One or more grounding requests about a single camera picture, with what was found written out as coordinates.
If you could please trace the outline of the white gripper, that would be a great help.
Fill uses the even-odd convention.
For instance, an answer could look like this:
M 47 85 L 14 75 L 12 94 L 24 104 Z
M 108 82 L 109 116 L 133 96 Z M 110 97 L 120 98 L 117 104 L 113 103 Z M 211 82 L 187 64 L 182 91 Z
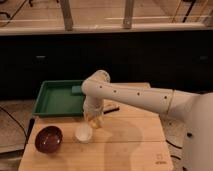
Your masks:
M 102 116 L 103 114 L 103 100 L 87 96 L 83 104 L 83 115 L 88 122 L 90 118 L 95 116 Z

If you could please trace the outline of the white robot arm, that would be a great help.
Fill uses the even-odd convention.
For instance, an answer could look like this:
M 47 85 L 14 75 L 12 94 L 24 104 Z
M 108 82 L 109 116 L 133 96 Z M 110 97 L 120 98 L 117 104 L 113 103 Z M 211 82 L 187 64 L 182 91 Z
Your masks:
M 85 95 L 83 115 L 87 122 L 103 113 L 105 99 L 184 122 L 183 170 L 213 171 L 213 92 L 200 94 L 112 83 L 105 70 L 97 70 L 87 77 L 81 89 Z

